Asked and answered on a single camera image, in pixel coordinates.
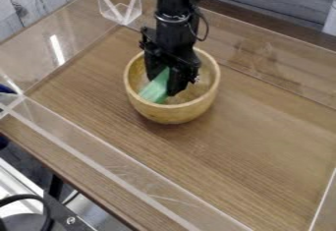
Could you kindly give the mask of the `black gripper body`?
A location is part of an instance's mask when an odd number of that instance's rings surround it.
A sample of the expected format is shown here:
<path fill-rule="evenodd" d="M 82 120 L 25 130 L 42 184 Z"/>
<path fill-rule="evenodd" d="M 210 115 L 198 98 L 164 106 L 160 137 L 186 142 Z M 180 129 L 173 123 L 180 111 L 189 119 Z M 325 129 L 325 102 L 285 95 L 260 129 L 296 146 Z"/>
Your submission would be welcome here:
<path fill-rule="evenodd" d="M 144 50 L 157 50 L 168 56 L 168 69 L 201 67 L 201 60 L 194 52 L 200 15 L 196 12 L 182 12 L 170 15 L 165 12 L 154 12 L 156 28 L 142 27 L 140 29 L 140 48 Z"/>

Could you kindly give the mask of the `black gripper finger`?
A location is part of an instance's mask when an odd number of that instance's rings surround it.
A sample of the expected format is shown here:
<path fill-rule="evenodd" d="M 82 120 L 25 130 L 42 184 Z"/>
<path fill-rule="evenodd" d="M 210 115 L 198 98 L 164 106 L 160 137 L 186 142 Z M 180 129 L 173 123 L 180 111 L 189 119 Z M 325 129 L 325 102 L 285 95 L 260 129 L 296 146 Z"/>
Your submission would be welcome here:
<path fill-rule="evenodd" d="M 178 69 L 172 67 L 169 69 L 169 78 L 166 83 L 166 93 L 169 96 L 174 96 L 182 91 L 188 83 L 196 82 L 197 70 L 193 68 Z"/>
<path fill-rule="evenodd" d="M 152 81 L 168 68 L 168 56 L 157 50 L 144 50 L 144 65 L 148 79 Z"/>

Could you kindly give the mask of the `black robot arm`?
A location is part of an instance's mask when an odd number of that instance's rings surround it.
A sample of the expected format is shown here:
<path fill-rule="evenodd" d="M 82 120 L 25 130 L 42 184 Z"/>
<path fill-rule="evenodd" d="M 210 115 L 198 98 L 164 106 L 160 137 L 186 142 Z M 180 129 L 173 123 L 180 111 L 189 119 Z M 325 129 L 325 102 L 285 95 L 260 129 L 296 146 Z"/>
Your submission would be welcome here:
<path fill-rule="evenodd" d="M 138 47 L 144 52 L 145 74 L 150 81 L 168 70 L 166 95 L 174 96 L 196 82 L 201 60 L 194 51 L 200 20 L 208 25 L 198 3 L 201 0 L 156 0 L 156 27 L 141 27 Z"/>

